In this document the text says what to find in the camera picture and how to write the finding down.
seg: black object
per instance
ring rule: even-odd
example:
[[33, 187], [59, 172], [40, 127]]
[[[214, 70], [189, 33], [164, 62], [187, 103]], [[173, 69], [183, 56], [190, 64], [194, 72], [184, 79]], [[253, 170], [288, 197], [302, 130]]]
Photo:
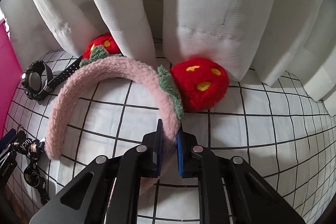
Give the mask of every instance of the black object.
[[0, 189], [0, 219], [5, 224], [22, 224], [9, 205], [4, 189]]
[[229, 224], [222, 178], [234, 223], [305, 224], [300, 215], [243, 158], [216, 156], [197, 144], [196, 137], [178, 132], [179, 171], [198, 178], [200, 224]]
[[336, 195], [332, 198], [327, 208], [324, 210], [315, 224], [335, 224], [336, 219]]
[[162, 135], [159, 120], [156, 132], [144, 135], [142, 144], [123, 156], [96, 157], [32, 217], [30, 224], [100, 224], [105, 212], [106, 224], [135, 224], [140, 178], [157, 178], [161, 172]]
[[16, 130], [12, 128], [10, 131], [7, 132], [5, 136], [0, 139], [0, 154], [2, 153], [3, 150], [7, 148], [7, 145], [9, 142], [14, 138], [16, 135]]
[[[35, 61], [23, 72], [22, 86], [25, 94], [31, 100], [42, 101], [48, 95], [53, 93], [55, 88], [65, 79], [70, 77], [77, 69], [82, 57], [76, 59], [69, 67], [53, 78], [53, 72], [50, 67], [42, 60]], [[42, 74], [46, 71], [47, 79], [42, 81]]]
[[32, 140], [26, 138], [23, 130], [20, 130], [15, 137], [10, 141], [5, 152], [0, 156], [0, 189], [4, 189], [9, 177], [17, 166], [16, 155], [20, 153], [28, 156], [30, 162], [24, 170], [24, 178], [28, 185], [36, 188], [40, 194], [41, 203], [45, 205], [50, 198], [45, 189], [45, 179], [40, 175], [37, 167], [37, 161], [44, 152], [44, 138], [39, 140]]

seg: watch face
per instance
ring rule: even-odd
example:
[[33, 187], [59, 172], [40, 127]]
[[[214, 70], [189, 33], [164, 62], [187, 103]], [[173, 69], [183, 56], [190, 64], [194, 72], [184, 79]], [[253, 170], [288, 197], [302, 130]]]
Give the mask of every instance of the watch face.
[[29, 74], [29, 87], [34, 90], [38, 91], [41, 88], [41, 77], [37, 72], [31, 72]]

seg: metal screw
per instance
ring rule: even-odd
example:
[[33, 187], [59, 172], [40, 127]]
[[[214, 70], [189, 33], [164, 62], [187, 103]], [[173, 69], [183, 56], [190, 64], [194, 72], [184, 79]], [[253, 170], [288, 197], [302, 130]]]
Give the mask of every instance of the metal screw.
[[137, 146], [136, 150], [138, 152], [145, 152], [147, 150], [147, 147], [145, 145], [141, 144], [141, 145]]
[[96, 158], [96, 163], [98, 164], [103, 164], [106, 161], [106, 157], [105, 156], [98, 156]]
[[193, 147], [193, 151], [196, 153], [201, 153], [203, 151], [203, 147], [200, 145], [196, 145]]
[[235, 164], [242, 164], [243, 163], [243, 158], [239, 157], [239, 156], [235, 156], [232, 161], [235, 163]]

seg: magenta wall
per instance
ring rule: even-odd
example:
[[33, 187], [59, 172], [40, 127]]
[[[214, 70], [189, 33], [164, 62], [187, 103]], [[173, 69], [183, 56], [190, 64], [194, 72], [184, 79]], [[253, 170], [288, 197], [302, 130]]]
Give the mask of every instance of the magenta wall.
[[22, 75], [6, 32], [4, 19], [0, 19], [0, 56], [0, 128], [3, 128], [11, 100]]

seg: strawberry headband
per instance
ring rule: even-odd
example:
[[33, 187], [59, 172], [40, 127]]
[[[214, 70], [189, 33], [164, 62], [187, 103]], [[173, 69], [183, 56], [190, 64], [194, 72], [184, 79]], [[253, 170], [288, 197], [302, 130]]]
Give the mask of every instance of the strawberry headband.
[[[159, 106], [164, 129], [164, 172], [176, 150], [176, 134], [183, 116], [182, 102], [190, 112], [210, 109], [223, 98], [229, 84], [226, 71], [205, 58], [193, 58], [176, 64], [172, 67], [171, 74], [162, 66], [156, 72], [144, 63], [122, 57], [109, 33], [95, 38], [88, 45], [80, 67], [68, 78], [51, 111], [45, 145], [50, 159], [58, 159], [61, 155], [68, 120], [80, 95], [102, 80], [121, 77], [145, 86]], [[158, 178], [143, 178], [142, 191], [157, 180]]]
[[[58, 94], [49, 118], [45, 151], [50, 159], [59, 159], [67, 131], [68, 120], [77, 99], [89, 87], [108, 78], [127, 78], [146, 87], [157, 102], [163, 122], [162, 171], [167, 168], [176, 149], [176, 133], [183, 114], [176, 90], [171, 87], [171, 75], [163, 68], [159, 74], [150, 66], [127, 57], [109, 56], [83, 66], [68, 78]], [[142, 181], [144, 191], [158, 179]]]

